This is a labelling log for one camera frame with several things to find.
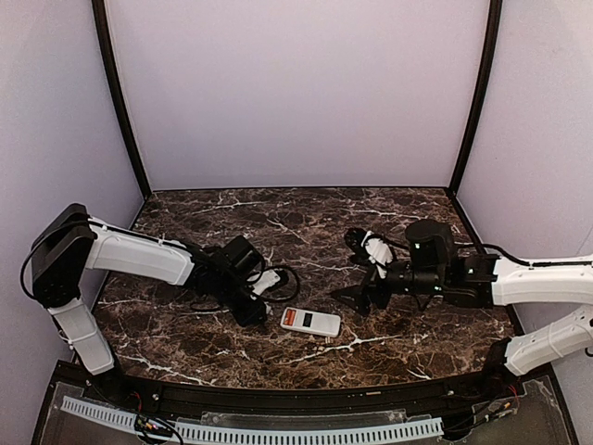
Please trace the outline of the white remote control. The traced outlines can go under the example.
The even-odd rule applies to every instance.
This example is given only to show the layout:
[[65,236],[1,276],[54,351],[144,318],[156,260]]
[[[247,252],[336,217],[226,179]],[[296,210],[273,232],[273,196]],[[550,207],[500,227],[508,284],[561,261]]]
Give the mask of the white remote control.
[[[287,309],[296,311],[296,317],[292,326],[283,324],[284,315]],[[286,330],[305,333],[320,337],[337,337],[340,332],[341,318],[325,312],[303,310],[288,307],[281,317],[280,327]]]

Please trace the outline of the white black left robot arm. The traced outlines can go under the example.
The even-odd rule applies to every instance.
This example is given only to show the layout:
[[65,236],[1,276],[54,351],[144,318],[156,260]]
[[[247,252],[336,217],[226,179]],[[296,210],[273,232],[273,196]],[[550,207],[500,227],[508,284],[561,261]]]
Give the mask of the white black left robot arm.
[[32,242],[19,271],[23,293],[53,318],[84,369],[93,376],[115,370],[117,358],[82,298],[89,271],[107,278],[129,275],[213,297],[242,327],[262,324],[263,295],[281,281],[243,236],[224,246],[202,247],[153,237],[91,216],[68,205]]

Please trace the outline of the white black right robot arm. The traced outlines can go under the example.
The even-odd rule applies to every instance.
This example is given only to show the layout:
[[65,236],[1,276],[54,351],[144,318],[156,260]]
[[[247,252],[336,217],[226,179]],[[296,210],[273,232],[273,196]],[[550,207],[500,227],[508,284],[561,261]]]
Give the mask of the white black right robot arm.
[[536,331],[504,338],[490,347],[488,375],[528,374],[592,345],[592,259],[521,260],[491,246],[487,253],[462,257],[449,224],[423,219],[405,232],[409,258],[401,261],[396,243],[360,228],[345,234],[351,261],[365,267],[360,284],[337,289],[333,299],[366,316],[385,309],[394,295],[441,297],[462,308],[489,309],[528,302],[575,303],[577,309]]

